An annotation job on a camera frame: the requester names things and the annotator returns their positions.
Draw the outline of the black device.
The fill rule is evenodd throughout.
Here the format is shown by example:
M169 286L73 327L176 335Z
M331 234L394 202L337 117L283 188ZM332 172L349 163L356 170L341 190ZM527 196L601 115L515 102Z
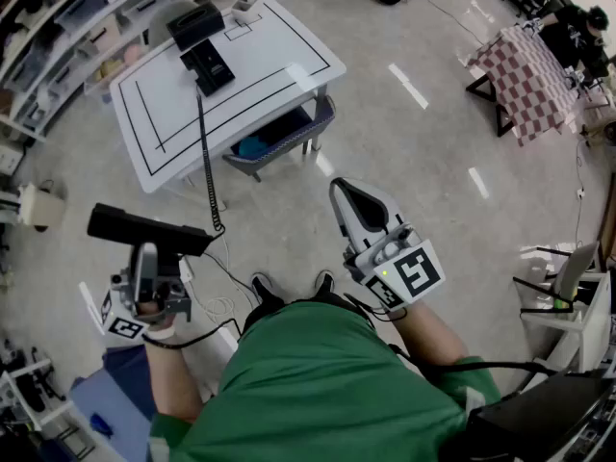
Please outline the black device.
M180 59L187 70L196 73L196 84L206 97L235 80L234 73L209 39L196 44Z

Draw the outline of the grey rounded chair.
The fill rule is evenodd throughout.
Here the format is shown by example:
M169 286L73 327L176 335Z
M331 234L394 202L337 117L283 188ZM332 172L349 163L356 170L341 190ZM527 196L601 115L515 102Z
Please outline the grey rounded chair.
M155 49L171 39L171 31L167 28L168 23L196 8L197 4L194 1L173 0L157 10L149 22L148 48Z

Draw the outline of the person's right forearm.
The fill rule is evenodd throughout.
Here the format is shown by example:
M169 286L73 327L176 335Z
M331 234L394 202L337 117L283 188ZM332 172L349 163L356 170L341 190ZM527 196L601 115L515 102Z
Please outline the person's right forearm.
M469 356L459 336L421 299L387 317L411 362L421 371L425 367L452 366Z

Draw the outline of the white open cabinet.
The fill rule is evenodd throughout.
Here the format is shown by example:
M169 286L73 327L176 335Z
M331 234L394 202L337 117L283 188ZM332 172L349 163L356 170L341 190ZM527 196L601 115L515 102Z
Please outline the white open cabinet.
M531 253L562 257L562 265L557 271L546 273L541 283L513 278L516 286L536 295L533 305L521 308L520 318L575 337L580 372L595 369L609 345L611 277L596 266L600 248L599 242L579 246L573 251L535 246Z

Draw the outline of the black tissue box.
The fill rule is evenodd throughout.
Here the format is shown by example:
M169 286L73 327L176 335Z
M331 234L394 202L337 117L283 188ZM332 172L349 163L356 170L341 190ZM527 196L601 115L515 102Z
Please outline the black tissue box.
M166 26L180 51L192 48L225 28L220 10L212 2L179 15Z

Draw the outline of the person's left forearm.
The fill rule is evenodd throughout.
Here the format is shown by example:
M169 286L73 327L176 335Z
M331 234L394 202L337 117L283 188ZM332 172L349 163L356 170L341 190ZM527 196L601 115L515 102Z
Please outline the person's left forearm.
M158 413L193 424L203 410L203 402L182 351L148 342L145 351Z

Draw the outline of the blue storage box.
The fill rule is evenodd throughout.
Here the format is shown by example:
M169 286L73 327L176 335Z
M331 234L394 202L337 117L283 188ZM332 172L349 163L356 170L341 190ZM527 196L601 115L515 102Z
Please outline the blue storage box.
M107 349L102 368L76 378L69 398L90 428L126 462L152 462L148 438L156 406L143 346Z

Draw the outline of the teal cloth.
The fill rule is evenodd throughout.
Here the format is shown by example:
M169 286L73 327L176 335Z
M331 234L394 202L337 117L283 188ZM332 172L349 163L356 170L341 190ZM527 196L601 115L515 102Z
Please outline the teal cloth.
M266 141L259 136L248 136L238 144L238 155L245 159L257 159L262 156L269 148Z

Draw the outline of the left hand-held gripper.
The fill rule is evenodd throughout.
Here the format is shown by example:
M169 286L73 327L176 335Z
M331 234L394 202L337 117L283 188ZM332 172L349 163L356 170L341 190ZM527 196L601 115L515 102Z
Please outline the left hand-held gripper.
M161 255L158 276L158 250L154 243L143 243L134 252L133 274L129 268L111 276L110 288L100 309L102 326L113 338L137 341L151 325L162 324L168 317L184 314L192 318L192 302L183 280L176 253ZM137 317L138 302L156 301L165 310L160 322L148 323Z

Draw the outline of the white table with black lines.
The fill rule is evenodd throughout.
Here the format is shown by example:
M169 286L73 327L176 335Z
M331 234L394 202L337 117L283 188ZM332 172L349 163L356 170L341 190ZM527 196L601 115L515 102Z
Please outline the white table with black lines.
M222 13L210 37L234 75L205 97L173 39L114 78L110 91L141 188L154 193L201 163L199 131L216 157L253 131L326 91L343 62L275 0L262 0L250 22Z

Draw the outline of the white desktop holder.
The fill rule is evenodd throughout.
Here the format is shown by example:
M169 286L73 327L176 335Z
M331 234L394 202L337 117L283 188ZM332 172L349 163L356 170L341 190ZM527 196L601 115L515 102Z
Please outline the white desktop holder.
M263 6L263 0L236 0L231 7L235 19L242 24L253 22Z

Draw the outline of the person's green shirt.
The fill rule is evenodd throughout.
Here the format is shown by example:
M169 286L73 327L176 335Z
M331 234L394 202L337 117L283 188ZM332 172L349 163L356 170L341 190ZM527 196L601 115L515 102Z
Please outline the person's green shirt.
M469 400L501 398L476 357L418 375L371 324L299 301L243 334L216 396L191 422L152 421L154 462L438 462Z

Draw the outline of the checkered cloth table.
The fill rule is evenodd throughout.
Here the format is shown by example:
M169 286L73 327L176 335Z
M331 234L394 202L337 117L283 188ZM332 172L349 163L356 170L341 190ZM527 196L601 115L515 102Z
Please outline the checkered cloth table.
M519 145L562 130L578 102L574 80L541 38L519 25L501 29L467 67L482 75L466 91L495 106L497 136L512 131Z

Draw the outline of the wide white shelving unit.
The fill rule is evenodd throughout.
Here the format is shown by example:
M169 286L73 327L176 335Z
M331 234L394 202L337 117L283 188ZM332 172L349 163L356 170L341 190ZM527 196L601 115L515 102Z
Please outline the wide white shelving unit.
M0 54L0 139L44 140L78 90L105 102L111 81L147 48L154 14L174 0L12 0Z

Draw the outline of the person's left black shoe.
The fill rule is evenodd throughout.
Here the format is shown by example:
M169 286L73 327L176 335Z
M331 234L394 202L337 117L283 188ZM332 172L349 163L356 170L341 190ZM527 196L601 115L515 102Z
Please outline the person's left black shoe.
M255 272L251 278L251 288L253 293L260 300L261 305L280 308L285 305L284 299L278 295L277 288L273 285L270 277L263 272Z

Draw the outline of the person's black trousers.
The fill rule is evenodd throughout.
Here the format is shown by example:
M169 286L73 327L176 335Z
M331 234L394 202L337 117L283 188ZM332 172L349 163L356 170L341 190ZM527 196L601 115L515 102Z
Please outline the person's black trousers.
M373 326L371 319L361 307L358 307L357 305L348 302L347 300L341 298L339 295L330 291L317 291L312 297L296 300L292 304L299 304L300 302L327 304L341 309L345 309L360 316L361 318L366 320L370 326ZM278 296L263 298L262 303L257 306L246 318L243 334L246 333L249 328L259 320L273 316L284 308L291 306L292 304L286 304Z

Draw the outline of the beige box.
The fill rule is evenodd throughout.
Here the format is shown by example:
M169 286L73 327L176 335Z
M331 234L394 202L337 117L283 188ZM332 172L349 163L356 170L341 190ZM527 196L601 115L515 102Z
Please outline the beige box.
M37 188L32 183L19 187L18 221L39 232L62 223L65 202L56 195Z

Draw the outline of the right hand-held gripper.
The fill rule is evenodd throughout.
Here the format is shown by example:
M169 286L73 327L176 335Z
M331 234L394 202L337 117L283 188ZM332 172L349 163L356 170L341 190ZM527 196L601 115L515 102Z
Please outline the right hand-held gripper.
M345 266L372 294L369 307L396 312L446 281L431 241L403 224L399 206L386 192L358 179L337 177L330 183L329 197L341 232L352 245L346 249ZM371 240L378 241L371 246Z

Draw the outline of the blue fabric basket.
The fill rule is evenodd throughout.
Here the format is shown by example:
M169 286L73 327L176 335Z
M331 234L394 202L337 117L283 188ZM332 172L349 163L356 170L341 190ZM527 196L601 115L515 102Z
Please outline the blue fabric basket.
M259 136L269 145L268 150L259 158L241 158L238 155L238 141L230 147L229 153L222 155L222 159L229 166L260 183L259 171L294 148L301 146L302 154L306 155L308 143L318 139L335 115L335 103L327 94L316 99L313 116L310 116L303 106L298 106L248 135Z

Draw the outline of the black equipment box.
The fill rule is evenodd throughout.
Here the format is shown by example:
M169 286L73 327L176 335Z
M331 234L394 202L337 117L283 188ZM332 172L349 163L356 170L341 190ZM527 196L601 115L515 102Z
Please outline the black equipment box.
M469 462L548 462L588 425L616 388L599 371L558 372L478 408L465 432Z

